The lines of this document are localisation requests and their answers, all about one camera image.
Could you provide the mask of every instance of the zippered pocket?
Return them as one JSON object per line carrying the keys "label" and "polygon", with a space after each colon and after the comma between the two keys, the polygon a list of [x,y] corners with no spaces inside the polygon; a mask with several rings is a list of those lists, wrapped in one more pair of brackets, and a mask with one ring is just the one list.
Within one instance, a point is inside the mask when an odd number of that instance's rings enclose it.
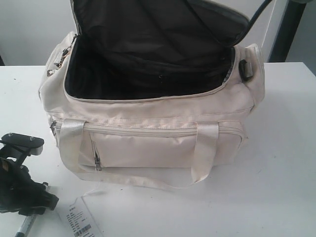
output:
{"label": "zippered pocket", "polygon": [[[57,141],[61,121],[53,122]],[[79,165],[103,167],[189,168],[197,123],[102,125],[86,123]],[[231,163],[245,138],[239,121],[220,121],[213,165]]]}

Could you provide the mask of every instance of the cream duffel bag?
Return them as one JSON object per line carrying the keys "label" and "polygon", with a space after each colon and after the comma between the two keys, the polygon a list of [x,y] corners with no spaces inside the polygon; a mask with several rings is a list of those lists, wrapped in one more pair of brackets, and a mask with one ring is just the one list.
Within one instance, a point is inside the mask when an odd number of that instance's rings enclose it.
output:
{"label": "cream duffel bag", "polygon": [[260,13],[249,21],[198,0],[72,7],[78,33],[56,46],[39,89],[70,171],[186,187],[233,162],[247,139],[243,121],[265,94],[260,48],[236,46]]}

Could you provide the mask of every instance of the white table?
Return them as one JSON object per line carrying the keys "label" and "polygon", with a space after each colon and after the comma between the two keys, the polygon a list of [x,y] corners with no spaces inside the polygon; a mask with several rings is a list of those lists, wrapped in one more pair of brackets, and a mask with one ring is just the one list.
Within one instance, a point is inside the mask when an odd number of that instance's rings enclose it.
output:
{"label": "white table", "polygon": [[[0,136],[16,132],[45,139],[27,158],[32,178],[49,182],[60,203],[93,189],[61,163],[37,95],[44,67],[0,67]],[[233,165],[213,168],[186,190],[103,184],[86,203],[105,237],[316,236],[316,78],[302,63],[266,64],[266,98],[246,121],[250,141]],[[23,221],[0,215],[0,236]],[[55,212],[30,237],[72,236]]]}

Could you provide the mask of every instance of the bag handle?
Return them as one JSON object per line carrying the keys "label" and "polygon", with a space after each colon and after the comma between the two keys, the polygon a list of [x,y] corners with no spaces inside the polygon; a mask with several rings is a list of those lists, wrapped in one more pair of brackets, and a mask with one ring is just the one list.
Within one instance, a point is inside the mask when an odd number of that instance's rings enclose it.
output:
{"label": "bag handle", "polygon": [[[65,119],[60,130],[59,151],[62,162],[73,173],[80,178],[89,180],[95,176],[95,169],[92,167],[81,168],[78,165],[80,146],[82,143],[83,127],[85,121],[76,119]],[[218,123],[198,123],[197,139],[194,150],[194,159],[191,167],[192,183],[187,187],[206,179],[213,166],[216,155],[216,146],[219,135]],[[187,187],[173,187],[165,182],[148,177],[121,175],[107,172],[98,172],[105,182],[120,183],[134,186],[144,186],[158,189]]]}

